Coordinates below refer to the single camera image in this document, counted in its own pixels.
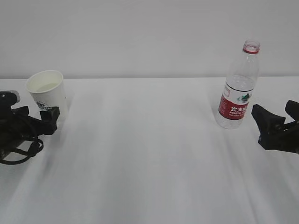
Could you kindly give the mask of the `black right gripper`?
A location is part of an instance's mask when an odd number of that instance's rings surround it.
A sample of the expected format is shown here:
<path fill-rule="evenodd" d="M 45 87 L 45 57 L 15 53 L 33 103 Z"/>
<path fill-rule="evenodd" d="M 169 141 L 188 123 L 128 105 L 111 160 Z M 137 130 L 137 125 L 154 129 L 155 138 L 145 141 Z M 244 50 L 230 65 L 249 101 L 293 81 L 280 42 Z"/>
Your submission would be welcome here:
<path fill-rule="evenodd" d="M 299 102 L 288 100 L 285 112 L 295 121 L 285 123 L 286 118 L 275 115 L 258 104 L 253 105 L 251 115 L 260 132 L 258 143 L 264 150 L 299 153 Z"/>

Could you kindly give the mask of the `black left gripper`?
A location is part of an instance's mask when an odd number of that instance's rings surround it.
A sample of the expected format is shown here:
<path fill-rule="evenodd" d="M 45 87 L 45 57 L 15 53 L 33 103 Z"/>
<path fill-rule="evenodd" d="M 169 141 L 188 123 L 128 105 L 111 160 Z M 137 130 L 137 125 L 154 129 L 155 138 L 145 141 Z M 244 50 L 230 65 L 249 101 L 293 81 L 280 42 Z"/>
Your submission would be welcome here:
<path fill-rule="evenodd" d="M 40 135 L 53 135 L 57 130 L 60 109 L 57 106 L 40 111 L 41 119 L 29 116 L 28 106 L 14 108 L 0 119 L 0 150 L 11 151 L 23 141 L 36 141 Z"/>

